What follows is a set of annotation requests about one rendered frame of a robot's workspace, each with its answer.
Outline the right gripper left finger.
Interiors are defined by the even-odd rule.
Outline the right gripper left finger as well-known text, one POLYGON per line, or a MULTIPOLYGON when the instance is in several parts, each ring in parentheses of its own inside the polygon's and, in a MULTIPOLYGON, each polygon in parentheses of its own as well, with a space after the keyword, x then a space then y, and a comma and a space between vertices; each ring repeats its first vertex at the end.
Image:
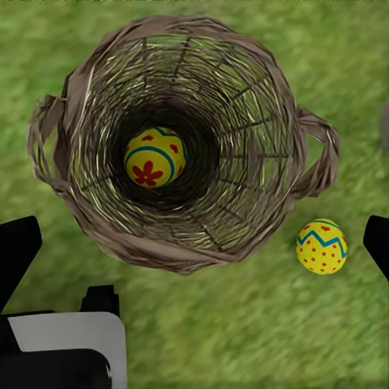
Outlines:
POLYGON ((0 224, 0 314, 41 247, 35 216, 0 224))

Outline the easter egg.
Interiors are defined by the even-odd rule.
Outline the easter egg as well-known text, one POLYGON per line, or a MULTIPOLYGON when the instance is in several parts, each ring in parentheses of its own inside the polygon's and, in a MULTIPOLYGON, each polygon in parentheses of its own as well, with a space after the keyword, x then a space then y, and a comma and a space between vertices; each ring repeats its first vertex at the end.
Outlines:
POLYGON ((343 232, 329 219, 316 219, 305 225, 298 235, 296 249, 300 263, 319 275, 339 271, 347 259, 343 232))
POLYGON ((147 128, 131 136, 122 155, 124 174, 137 187, 173 184, 184 170, 187 142, 173 128, 147 128))

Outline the wicker basket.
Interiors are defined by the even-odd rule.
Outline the wicker basket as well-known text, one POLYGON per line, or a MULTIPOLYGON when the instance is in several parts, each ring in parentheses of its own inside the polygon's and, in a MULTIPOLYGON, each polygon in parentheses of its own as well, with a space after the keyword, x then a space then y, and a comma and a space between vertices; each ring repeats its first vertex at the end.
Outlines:
POLYGON ((274 236, 295 201, 318 198, 337 179, 341 137, 336 126, 307 108, 300 109, 275 55, 255 37, 236 33, 221 19, 193 14, 132 20, 104 34, 80 67, 65 78, 61 94, 40 97, 26 123, 33 176, 64 198, 79 227, 105 254, 126 264, 188 276, 203 267, 245 260, 274 236), (186 40, 168 47, 147 43, 148 36, 159 35, 185 36, 186 40), (210 41, 199 46, 191 43, 193 39, 210 41), (192 69, 190 57, 210 70, 192 69), (260 77, 249 62, 265 73, 260 77), (221 64, 235 70, 244 89, 235 88, 221 64), (240 107, 245 94, 250 95, 256 113, 250 115, 240 107), (201 135, 206 142, 210 173, 204 170, 207 149, 199 172, 200 159, 188 141, 186 167, 173 184, 145 186, 144 190, 159 194, 151 198, 135 193, 117 169, 123 167, 118 140, 125 121, 145 111, 128 136, 147 128, 170 128, 164 119, 148 118, 174 112, 193 135, 201 135), (58 131, 50 157, 55 177, 50 177, 43 146, 55 126, 58 131), (260 140, 256 127, 263 129, 260 140), (325 145, 319 160, 303 174, 308 156, 305 133, 325 145), (238 141, 241 152, 234 155, 238 141), (260 174, 267 158, 276 165, 271 163, 271 177, 263 185, 260 174), (223 177, 221 164, 228 174, 235 160, 240 177, 223 177), (203 186, 175 198, 193 190, 196 177, 203 186), (210 194, 213 186, 216 189, 210 194), (232 193, 225 201, 221 198, 228 190, 232 193), (213 221, 204 224, 207 217, 213 221), (214 235, 227 225, 249 233, 228 246, 214 235))

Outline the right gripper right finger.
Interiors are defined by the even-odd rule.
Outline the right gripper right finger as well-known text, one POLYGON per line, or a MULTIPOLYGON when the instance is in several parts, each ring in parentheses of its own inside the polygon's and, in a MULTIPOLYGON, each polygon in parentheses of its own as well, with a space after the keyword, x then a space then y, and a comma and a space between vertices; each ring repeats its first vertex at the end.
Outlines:
POLYGON ((389 281, 389 219, 370 216, 363 244, 389 281))

